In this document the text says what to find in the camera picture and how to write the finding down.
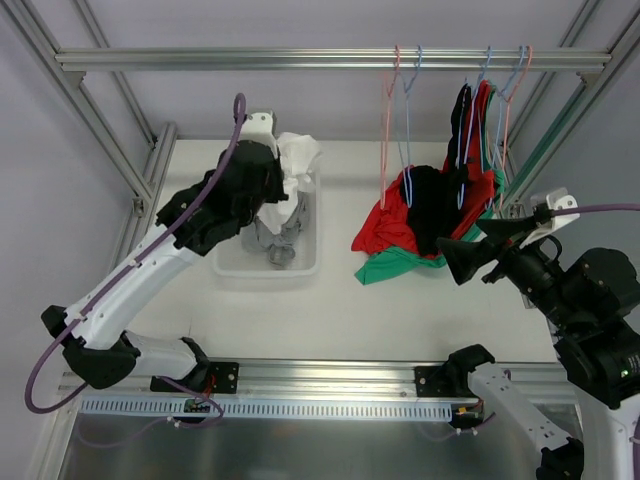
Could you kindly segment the black tank top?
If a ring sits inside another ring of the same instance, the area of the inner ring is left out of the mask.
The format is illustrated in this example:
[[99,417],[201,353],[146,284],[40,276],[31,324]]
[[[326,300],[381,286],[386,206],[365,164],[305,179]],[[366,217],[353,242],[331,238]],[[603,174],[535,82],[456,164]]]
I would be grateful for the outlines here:
[[456,167],[461,128],[469,113],[472,89],[464,84],[451,113],[451,138],[443,167],[429,165],[411,167],[411,205],[408,207],[407,225],[412,230],[417,252],[422,257],[437,256],[436,241],[450,238],[458,227],[462,214],[457,207],[457,193],[468,179],[468,168]]

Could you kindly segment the light blue hanger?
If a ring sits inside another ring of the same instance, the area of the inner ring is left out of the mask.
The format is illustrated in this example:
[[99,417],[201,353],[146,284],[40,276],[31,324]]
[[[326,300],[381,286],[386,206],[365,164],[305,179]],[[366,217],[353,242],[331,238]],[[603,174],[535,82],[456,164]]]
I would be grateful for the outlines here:
[[400,74],[402,83],[402,95],[404,99],[404,132],[398,134],[397,145],[402,167],[402,177],[404,186],[404,198],[408,207],[413,206],[414,188],[412,180],[412,155],[411,155],[411,93],[414,83],[421,71],[424,58],[423,47],[416,46],[417,59],[413,62],[413,73],[410,77]]

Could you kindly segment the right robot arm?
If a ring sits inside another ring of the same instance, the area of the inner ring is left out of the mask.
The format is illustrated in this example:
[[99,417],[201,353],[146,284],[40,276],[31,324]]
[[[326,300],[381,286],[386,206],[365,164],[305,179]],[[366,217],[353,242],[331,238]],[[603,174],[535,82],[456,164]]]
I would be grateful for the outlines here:
[[563,270],[530,241],[536,217],[481,219],[479,242],[437,241],[453,279],[469,281],[488,263],[485,284],[509,280],[551,324],[554,349],[576,392],[583,437],[550,422],[480,344],[450,354],[441,383],[487,402],[527,442],[538,479],[636,479],[639,476],[639,335],[626,316],[639,305],[634,266],[619,250],[591,248]]

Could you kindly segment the white tank top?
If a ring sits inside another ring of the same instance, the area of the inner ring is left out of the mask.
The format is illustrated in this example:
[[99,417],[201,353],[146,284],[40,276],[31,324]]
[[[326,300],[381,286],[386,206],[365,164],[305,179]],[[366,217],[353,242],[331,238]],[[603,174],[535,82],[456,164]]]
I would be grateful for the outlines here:
[[276,204],[265,203],[257,216],[275,235],[281,232],[283,225],[293,215],[298,205],[298,194],[310,193],[315,189],[312,175],[322,153],[320,143],[311,135],[284,132],[278,137],[277,145],[283,171],[283,189],[288,199]]

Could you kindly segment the grey tank top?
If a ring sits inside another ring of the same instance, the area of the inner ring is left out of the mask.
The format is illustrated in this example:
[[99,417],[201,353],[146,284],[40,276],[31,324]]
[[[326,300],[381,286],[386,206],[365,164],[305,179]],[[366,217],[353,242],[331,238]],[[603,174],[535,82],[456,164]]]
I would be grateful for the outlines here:
[[307,229],[310,221],[310,195],[298,193],[298,203],[280,232],[274,233],[260,217],[241,230],[242,248],[250,253],[263,253],[269,264],[277,269],[286,269],[296,257],[296,242]]

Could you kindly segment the blue hanger with black top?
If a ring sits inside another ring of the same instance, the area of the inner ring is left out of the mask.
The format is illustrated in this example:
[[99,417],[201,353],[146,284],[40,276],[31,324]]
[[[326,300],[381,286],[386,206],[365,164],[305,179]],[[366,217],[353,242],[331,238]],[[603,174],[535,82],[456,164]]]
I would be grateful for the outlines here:
[[493,55],[493,48],[491,45],[487,47],[486,60],[481,67],[481,71],[477,76],[476,82],[473,86],[469,83],[465,84],[465,87],[470,93],[470,99],[468,102],[464,100],[464,104],[468,104],[469,108],[467,114],[461,113],[458,130],[458,151],[455,161],[455,167],[457,171],[460,171],[463,166],[468,165],[469,153],[472,144],[472,135],[474,131],[474,120],[476,118],[476,98],[480,88],[481,82],[484,80],[486,71],[490,65]]

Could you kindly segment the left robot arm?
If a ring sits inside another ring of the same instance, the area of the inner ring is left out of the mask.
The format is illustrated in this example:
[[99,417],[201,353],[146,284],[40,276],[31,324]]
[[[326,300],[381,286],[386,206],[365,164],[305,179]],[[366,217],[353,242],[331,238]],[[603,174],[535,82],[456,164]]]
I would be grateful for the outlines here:
[[163,377],[203,391],[211,363],[193,339],[153,339],[128,326],[174,277],[238,235],[264,204],[285,196],[275,142],[240,140],[225,150],[216,169],[171,197],[141,243],[86,299],[43,312],[70,369],[94,389],[141,375],[151,377],[155,391]]

